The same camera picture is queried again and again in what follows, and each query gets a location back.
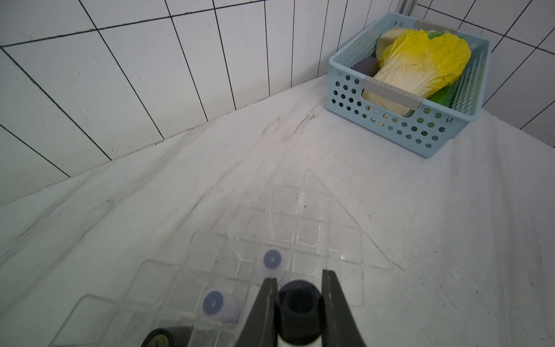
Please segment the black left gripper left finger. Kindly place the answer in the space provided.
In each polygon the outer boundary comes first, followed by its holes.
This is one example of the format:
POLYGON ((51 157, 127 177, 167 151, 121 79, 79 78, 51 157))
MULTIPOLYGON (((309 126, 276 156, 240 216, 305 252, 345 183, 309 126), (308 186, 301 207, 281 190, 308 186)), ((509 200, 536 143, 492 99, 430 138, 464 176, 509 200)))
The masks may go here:
POLYGON ((276 278, 263 280, 235 347, 277 346, 278 334, 274 324, 277 285, 276 278))

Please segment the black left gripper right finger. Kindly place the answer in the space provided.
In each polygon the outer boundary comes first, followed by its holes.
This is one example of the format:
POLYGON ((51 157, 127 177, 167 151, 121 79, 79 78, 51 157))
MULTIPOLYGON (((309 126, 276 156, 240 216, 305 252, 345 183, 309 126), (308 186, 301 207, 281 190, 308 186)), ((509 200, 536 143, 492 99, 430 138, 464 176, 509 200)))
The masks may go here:
POLYGON ((321 295, 322 346, 366 346, 332 270, 322 271, 321 295))

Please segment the lilac lip gloss tube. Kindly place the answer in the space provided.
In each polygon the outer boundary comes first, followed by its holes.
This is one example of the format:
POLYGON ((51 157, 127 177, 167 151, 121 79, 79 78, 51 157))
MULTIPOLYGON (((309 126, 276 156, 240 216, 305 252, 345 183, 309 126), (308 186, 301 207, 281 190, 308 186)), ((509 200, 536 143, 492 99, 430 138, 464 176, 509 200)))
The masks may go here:
POLYGON ((204 296, 201 313, 215 322, 237 323, 241 315, 241 304, 232 294, 213 289, 204 296))

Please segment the black silver-band lipstick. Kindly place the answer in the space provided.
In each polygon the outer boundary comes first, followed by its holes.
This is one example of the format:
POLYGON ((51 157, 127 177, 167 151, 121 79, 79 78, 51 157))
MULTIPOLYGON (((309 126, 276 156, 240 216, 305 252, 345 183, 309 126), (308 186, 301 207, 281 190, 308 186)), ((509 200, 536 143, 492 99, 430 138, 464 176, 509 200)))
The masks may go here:
POLYGON ((322 333, 318 288, 305 280, 293 280, 278 292, 275 305, 275 328, 287 344, 306 346, 322 333))

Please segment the lilac tube black cap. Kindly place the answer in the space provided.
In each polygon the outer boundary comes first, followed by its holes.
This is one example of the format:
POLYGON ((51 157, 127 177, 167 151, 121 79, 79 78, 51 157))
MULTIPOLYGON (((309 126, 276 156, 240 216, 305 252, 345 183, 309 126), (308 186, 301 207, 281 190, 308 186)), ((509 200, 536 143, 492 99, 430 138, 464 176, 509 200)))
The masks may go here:
POLYGON ((283 256, 280 250, 268 249, 262 257, 265 271, 276 272, 283 268, 283 256))

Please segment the black gold-band lipstick top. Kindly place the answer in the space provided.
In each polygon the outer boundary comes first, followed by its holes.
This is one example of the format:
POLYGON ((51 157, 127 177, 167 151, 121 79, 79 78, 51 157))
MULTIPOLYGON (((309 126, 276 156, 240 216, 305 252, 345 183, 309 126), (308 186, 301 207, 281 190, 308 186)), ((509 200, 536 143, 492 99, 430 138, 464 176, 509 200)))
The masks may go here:
POLYGON ((190 326, 156 328, 147 335, 141 347, 187 347, 193 330, 190 326))

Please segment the clear acrylic lipstick organizer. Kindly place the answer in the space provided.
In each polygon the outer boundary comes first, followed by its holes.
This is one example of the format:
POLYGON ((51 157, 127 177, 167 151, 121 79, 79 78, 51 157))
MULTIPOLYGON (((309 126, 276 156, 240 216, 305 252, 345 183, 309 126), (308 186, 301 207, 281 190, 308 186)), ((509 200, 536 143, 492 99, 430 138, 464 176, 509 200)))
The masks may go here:
POLYGON ((370 283, 393 264, 312 170, 246 192, 208 230, 191 235, 174 263, 145 260, 121 299, 87 294, 74 306, 52 346, 141 346, 156 328, 193 327, 188 346, 232 346, 266 278, 322 283, 322 271, 339 279, 351 312, 360 317, 370 283), (280 250, 283 268, 265 271, 263 254, 280 250), (237 323, 201 313, 217 289, 241 304, 237 323))

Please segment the light blue perforated basket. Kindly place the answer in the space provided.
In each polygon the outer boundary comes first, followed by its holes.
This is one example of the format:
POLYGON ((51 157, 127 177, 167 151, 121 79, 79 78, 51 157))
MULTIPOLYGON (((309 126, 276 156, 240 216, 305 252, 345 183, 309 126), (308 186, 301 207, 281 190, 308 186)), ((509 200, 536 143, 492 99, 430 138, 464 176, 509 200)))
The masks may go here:
POLYGON ((326 107, 431 158, 478 119, 490 56, 485 38, 386 14, 330 58, 326 107))

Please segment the dark purple toy eggplant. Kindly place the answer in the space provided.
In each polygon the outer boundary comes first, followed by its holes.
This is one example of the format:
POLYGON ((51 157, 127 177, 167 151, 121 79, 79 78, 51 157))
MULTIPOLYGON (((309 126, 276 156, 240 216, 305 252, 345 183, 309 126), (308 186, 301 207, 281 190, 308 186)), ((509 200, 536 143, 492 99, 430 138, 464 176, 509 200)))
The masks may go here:
POLYGON ((375 57, 370 56, 355 63, 351 69, 363 75, 373 77, 380 70, 379 61, 375 57))

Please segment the yellow toy cabbage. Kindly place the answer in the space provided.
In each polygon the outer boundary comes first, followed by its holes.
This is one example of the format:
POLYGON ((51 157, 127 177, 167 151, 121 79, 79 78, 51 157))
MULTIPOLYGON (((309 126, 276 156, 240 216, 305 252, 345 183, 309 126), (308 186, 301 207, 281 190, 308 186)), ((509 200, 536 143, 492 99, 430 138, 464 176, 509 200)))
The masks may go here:
POLYGON ((442 106, 450 106, 471 58, 465 39, 447 30, 396 27, 376 45, 380 70, 374 79, 442 106))

